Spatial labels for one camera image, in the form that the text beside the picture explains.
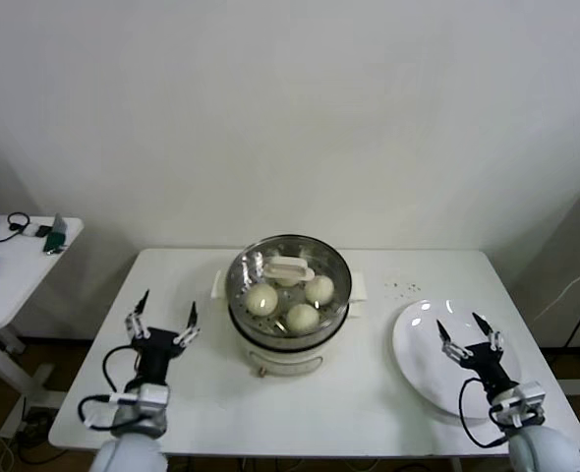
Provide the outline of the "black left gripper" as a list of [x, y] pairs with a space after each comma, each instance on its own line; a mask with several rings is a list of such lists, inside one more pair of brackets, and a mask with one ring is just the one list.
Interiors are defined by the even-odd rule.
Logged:
[[131, 347], [140, 355], [137, 373], [128, 382], [128, 389], [140, 387], [142, 384], [167, 386], [166, 377], [172, 359], [182, 354], [182, 348], [187, 348], [200, 334], [198, 326], [197, 303], [193, 302], [185, 329], [178, 334], [159, 328], [148, 328], [143, 320], [145, 304], [149, 290], [125, 318], [125, 328]]

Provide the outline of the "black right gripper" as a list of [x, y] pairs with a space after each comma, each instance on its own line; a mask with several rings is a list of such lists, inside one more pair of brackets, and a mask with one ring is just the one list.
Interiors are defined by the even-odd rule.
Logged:
[[475, 372], [483, 383], [485, 392], [505, 392], [514, 388], [514, 381], [501, 366], [504, 353], [504, 339], [484, 317], [472, 313], [474, 321], [486, 337], [484, 342], [466, 348], [454, 343], [441, 321], [436, 321], [441, 351], [462, 368]]

